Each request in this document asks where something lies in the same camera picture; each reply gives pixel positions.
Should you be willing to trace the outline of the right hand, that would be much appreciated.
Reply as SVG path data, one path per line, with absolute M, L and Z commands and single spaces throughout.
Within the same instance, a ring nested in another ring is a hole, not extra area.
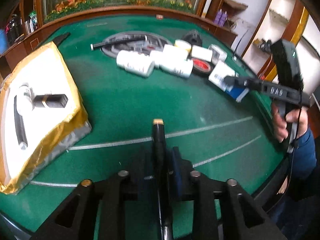
M 297 123 L 297 138 L 300 138 L 308 130 L 308 114 L 306 108 L 303 107 L 301 110 L 294 109 L 283 118 L 279 114 L 279 108 L 273 102 L 271 104 L 272 109 L 272 122 L 274 128 L 274 137 L 279 141 L 283 142 L 284 139 L 289 137 L 289 128 L 287 127 L 291 123 Z

